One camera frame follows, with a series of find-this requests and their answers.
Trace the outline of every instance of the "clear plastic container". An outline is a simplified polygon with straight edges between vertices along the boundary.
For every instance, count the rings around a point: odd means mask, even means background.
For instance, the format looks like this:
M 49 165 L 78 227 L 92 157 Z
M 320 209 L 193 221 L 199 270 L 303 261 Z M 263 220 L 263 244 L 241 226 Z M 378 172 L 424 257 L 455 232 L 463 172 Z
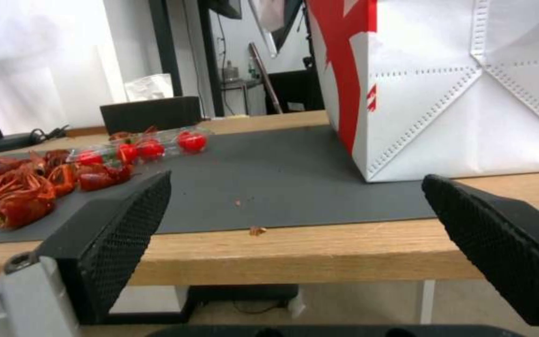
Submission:
M 107 144 L 73 149 L 68 162 L 83 165 L 144 164 L 178 155 L 193 155 L 205 151 L 209 130 L 197 126 L 160 132 L 131 134 L 121 132 L 112 135 Z

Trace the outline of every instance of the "red stripe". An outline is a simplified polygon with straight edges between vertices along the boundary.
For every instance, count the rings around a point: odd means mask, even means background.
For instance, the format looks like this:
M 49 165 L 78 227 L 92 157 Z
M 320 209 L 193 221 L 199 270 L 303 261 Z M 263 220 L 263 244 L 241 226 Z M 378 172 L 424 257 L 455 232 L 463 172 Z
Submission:
M 326 64 L 332 64 L 338 91 L 338 134 L 353 152 L 361 85 L 350 38 L 359 32 L 377 31 L 377 0 L 358 0 L 344 14 L 344 0 L 308 0 L 326 45 Z
M 377 85 L 372 86 L 371 90 L 367 93 L 367 99 L 373 98 L 370 104 L 367 106 L 367 109 L 370 112 L 376 111 L 377 105 Z

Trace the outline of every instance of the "wooden table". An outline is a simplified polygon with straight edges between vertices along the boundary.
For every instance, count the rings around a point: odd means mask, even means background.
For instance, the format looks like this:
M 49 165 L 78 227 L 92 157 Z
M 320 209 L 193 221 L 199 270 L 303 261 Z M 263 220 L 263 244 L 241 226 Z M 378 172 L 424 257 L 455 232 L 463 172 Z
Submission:
M 204 122 L 218 134 L 327 124 L 323 111 Z M 105 141 L 54 140 L 39 150 Z M 539 209 L 539 173 L 461 179 Z M 0 271 L 39 242 L 0 243 Z M 132 285 L 269 284 L 481 278 L 437 219 L 248 231 L 154 235 Z

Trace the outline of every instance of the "stitching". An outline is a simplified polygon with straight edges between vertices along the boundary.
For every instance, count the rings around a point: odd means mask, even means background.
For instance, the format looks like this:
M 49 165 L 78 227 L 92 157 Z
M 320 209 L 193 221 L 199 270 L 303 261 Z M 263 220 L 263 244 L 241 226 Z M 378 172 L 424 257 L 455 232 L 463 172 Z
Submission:
M 496 66 L 506 66 L 506 64 L 504 63 L 500 63 L 500 64 L 497 64 L 497 65 L 494 65 L 494 67 Z M 515 66 L 515 67 L 522 67 L 522 66 L 539 66 L 539 59 L 536 59 L 536 60 L 516 60 L 516 61 L 513 61 L 511 62 L 511 64 L 509 64 L 509 66 Z
M 403 136 L 398 138 L 396 141 L 390 145 L 386 150 L 384 150 L 371 164 L 368 165 L 368 173 L 370 177 L 375 175 L 383 166 L 389 162 L 396 154 L 405 147 L 407 143 L 413 140 L 418 134 L 421 133 L 442 111 L 445 110 L 447 104 L 453 100 L 459 94 L 462 94 L 464 87 L 471 83 L 471 79 L 475 79 L 479 76 L 476 76 L 477 68 L 466 67 L 466 73 L 461 77 L 457 83 L 441 97 L 432 107 L 426 111 L 419 119 L 408 128 Z
M 471 55 L 481 59 L 486 45 L 486 25 L 488 22 L 489 0 L 477 0 L 473 8 L 473 28 L 471 31 Z
M 394 70 L 394 71 L 383 71 L 381 73 L 371 73 L 369 77 L 379 79 L 381 77 L 399 77 L 407 75 L 423 75 L 423 74 L 447 74 L 447 73 L 460 73 L 466 71 L 466 66 L 446 66 L 443 68 L 425 68 L 425 69 L 415 69 L 415 70 Z
M 503 86 L 512 92 L 521 102 L 528 105 L 537 115 L 539 115 L 539 100 L 533 97 L 528 90 L 510 77 L 500 66 L 492 66 L 488 73 L 497 79 Z

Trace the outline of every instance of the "table leg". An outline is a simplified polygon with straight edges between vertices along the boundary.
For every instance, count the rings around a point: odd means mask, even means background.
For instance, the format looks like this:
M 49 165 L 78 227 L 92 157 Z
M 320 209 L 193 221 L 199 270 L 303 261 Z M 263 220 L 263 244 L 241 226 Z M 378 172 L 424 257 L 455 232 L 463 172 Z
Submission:
M 419 324 L 431 324 L 436 280 L 427 279 L 421 281 L 417 288 L 417 318 Z

